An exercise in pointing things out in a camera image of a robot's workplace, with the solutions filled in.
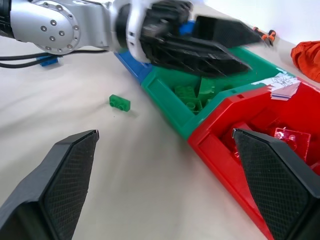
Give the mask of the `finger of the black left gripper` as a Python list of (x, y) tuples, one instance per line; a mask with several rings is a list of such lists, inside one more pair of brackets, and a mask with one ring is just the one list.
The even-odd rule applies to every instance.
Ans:
[(195, 37), (214, 41), (226, 48), (262, 42), (258, 33), (239, 20), (202, 15), (195, 19)]
[(230, 76), (251, 67), (226, 47), (194, 37), (162, 37), (150, 45), (152, 64), (201, 77)]

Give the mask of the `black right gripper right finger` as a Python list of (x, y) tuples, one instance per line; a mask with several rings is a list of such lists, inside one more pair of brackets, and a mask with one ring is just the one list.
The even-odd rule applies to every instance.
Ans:
[(320, 177), (284, 141), (232, 133), (252, 198), (275, 240), (320, 238)]

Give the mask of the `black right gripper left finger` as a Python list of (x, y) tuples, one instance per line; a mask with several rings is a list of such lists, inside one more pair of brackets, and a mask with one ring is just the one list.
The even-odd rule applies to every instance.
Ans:
[(70, 240), (89, 189), (99, 132), (56, 142), (0, 207), (2, 240)]

